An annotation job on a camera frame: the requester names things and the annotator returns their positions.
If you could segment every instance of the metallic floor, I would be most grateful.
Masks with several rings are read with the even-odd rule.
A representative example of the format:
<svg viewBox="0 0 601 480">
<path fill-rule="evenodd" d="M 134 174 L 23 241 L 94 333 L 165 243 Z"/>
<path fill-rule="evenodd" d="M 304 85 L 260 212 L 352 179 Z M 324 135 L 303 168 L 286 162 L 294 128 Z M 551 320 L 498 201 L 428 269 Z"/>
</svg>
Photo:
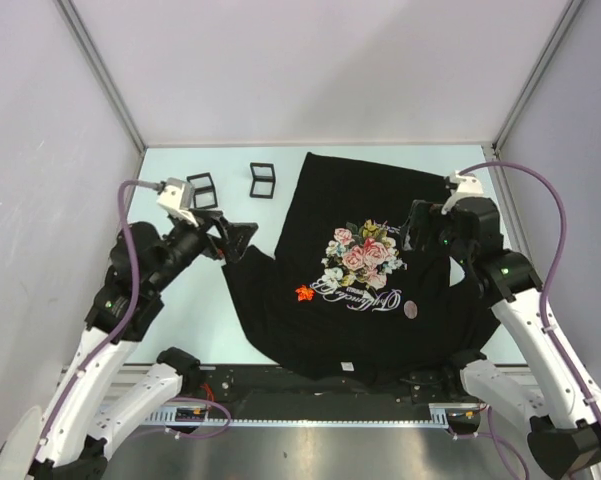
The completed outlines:
<svg viewBox="0 0 601 480">
<path fill-rule="evenodd" d="M 498 434 L 546 477 L 512 426 Z M 522 469 L 518 469 L 524 478 Z M 511 480 L 490 440 L 454 442 L 443 430 L 236 427 L 210 440 L 157 433 L 127 441 L 106 480 Z"/>
</svg>

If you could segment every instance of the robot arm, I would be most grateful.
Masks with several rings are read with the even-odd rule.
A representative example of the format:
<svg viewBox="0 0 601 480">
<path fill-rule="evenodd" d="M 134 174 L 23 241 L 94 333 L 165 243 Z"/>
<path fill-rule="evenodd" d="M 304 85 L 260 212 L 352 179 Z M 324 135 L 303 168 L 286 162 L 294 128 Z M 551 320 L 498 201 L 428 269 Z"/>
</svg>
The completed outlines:
<svg viewBox="0 0 601 480">
<path fill-rule="evenodd" d="M 192 196 L 188 182 L 169 179 L 160 185 L 158 205 L 174 225 L 165 237 L 149 223 L 131 225 L 140 273 L 138 304 L 124 329 L 96 351 L 130 304 L 129 252 L 123 236 L 118 236 L 78 350 L 44 414 L 43 421 L 50 425 L 29 469 L 35 479 L 101 478 L 108 459 L 151 412 L 203 382 L 200 362 L 171 348 L 160 354 L 143 382 L 98 413 L 116 373 L 161 311 L 161 292 L 200 254 L 237 261 L 257 230 L 256 224 L 231 224 L 219 211 L 191 209 Z M 207 233 L 212 227 L 220 237 Z"/>
<path fill-rule="evenodd" d="M 542 283 L 524 255 L 503 248 L 498 209 L 484 197 L 480 181 L 457 173 L 447 181 L 453 192 L 444 205 L 424 201 L 412 205 L 401 230 L 404 246 L 448 255 L 463 267 L 520 348 L 542 396 L 501 374 L 479 352 L 456 359 L 463 388 L 527 434 L 535 460 L 551 478 L 563 478 L 600 462 L 601 426 L 590 408 L 595 400 L 601 410 L 600 387 L 550 308 L 550 326 L 543 325 L 539 309 Z M 579 388 L 565 354 L 587 383 L 592 398 L 586 398 Z"/>
</svg>

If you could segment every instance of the gray wall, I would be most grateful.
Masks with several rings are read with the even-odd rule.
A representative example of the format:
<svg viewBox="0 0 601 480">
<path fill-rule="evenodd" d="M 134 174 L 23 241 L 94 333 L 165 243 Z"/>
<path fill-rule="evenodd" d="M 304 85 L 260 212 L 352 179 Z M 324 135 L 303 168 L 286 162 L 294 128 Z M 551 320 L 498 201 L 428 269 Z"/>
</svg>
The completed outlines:
<svg viewBox="0 0 601 480">
<path fill-rule="evenodd" d="M 0 446 L 76 347 L 138 163 L 53 2 L 0 0 Z"/>
<path fill-rule="evenodd" d="M 569 233 L 552 305 L 601 384 L 601 0 L 586 2 L 502 159 L 537 169 L 563 196 Z M 508 177 L 544 275 L 558 238 L 555 205 L 533 179 L 517 172 Z"/>
</svg>

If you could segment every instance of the white wall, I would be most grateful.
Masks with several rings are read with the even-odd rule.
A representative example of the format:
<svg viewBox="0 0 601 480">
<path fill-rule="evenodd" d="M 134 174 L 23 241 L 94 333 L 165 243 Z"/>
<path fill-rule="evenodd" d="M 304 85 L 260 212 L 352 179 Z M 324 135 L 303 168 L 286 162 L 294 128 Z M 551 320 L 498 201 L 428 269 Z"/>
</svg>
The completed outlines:
<svg viewBox="0 0 601 480">
<path fill-rule="evenodd" d="M 0 0 L 0 446 L 46 405 L 138 154 L 49 0 Z"/>
<path fill-rule="evenodd" d="M 562 194 L 569 234 L 552 305 L 601 384 L 601 0 L 585 3 L 502 158 L 537 169 Z M 544 275 L 557 242 L 555 205 L 534 180 L 508 176 Z"/>
<path fill-rule="evenodd" d="M 75 0 L 150 146 L 481 143 L 567 0 Z"/>
</svg>

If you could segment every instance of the black square frame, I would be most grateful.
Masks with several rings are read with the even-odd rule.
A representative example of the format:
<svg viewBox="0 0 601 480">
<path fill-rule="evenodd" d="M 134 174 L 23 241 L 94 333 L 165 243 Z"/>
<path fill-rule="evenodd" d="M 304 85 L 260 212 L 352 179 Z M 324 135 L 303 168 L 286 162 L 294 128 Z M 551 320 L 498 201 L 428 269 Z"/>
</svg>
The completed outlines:
<svg viewBox="0 0 601 480">
<path fill-rule="evenodd" d="M 268 168 L 271 173 L 268 175 L 258 175 L 256 173 L 256 167 L 259 168 Z M 255 163 L 251 162 L 249 164 L 249 168 L 251 168 L 251 176 L 253 177 L 253 182 L 251 183 L 251 191 L 249 192 L 249 196 L 251 198 L 273 198 L 273 192 L 276 189 L 276 171 L 273 168 L 273 163 Z M 256 183 L 269 183 L 271 184 L 271 192 L 270 193 L 255 193 Z"/>
<path fill-rule="evenodd" d="M 193 184 L 192 180 L 197 180 L 199 178 L 209 178 L 209 185 L 204 187 L 196 188 Z M 216 194 L 216 186 L 213 183 L 213 178 L 211 178 L 211 174 L 209 172 L 200 173 L 198 175 L 189 175 L 187 177 L 187 182 L 193 185 L 193 208 L 195 209 L 205 209 L 205 208 L 216 208 L 218 206 L 218 195 Z M 209 205 L 198 206 L 198 195 L 204 195 L 206 193 L 213 194 L 213 203 Z"/>
</svg>

